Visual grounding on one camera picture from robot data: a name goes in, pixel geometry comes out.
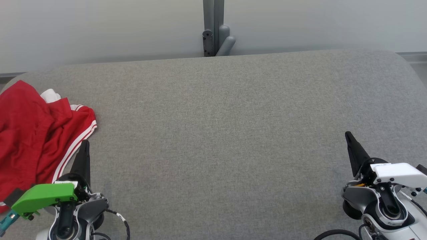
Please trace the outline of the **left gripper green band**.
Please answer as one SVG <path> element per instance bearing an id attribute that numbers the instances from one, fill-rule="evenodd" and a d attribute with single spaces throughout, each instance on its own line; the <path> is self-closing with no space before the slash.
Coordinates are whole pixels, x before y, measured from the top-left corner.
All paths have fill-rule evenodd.
<path id="1" fill-rule="evenodd" d="M 36 184 L 25 191 L 11 206 L 18 215 L 30 215 L 48 206 L 79 202 L 89 198 L 90 143 L 83 140 L 76 154 L 70 173 L 51 184 Z"/>

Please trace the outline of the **red garment with white stripes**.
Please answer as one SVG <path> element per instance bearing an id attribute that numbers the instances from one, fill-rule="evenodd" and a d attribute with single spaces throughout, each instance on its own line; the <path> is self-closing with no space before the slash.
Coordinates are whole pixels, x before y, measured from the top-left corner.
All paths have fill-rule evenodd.
<path id="1" fill-rule="evenodd" d="M 55 182 L 97 128 L 95 112 L 19 80 L 0 94 L 0 214 L 16 189 Z"/>

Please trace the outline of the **grey metal partition stand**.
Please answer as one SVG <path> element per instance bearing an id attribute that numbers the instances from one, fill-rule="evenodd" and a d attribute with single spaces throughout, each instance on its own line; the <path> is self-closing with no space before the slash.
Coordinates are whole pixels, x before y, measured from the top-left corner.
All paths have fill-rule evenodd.
<path id="1" fill-rule="evenodd" d="M 230 27 L 224 24 L 224 9 L 225 0 L 203 0 L 204 57 L 229 56 L 236 43 L 236 38 L 230 35 Z"/>

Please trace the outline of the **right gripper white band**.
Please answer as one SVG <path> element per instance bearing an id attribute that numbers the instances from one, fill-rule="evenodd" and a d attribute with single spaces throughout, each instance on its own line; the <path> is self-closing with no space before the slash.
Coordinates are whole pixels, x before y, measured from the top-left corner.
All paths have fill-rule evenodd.
<path id="1" fill-rule="evenodd" d="M 399 184 L 411 189 L 427 188 L 427 176 L 409 163 L 389 163 L 380 158 L 370 158 L 352 132 L 345 132 L 352 175 L 367 186 L 380 183 Z"/>

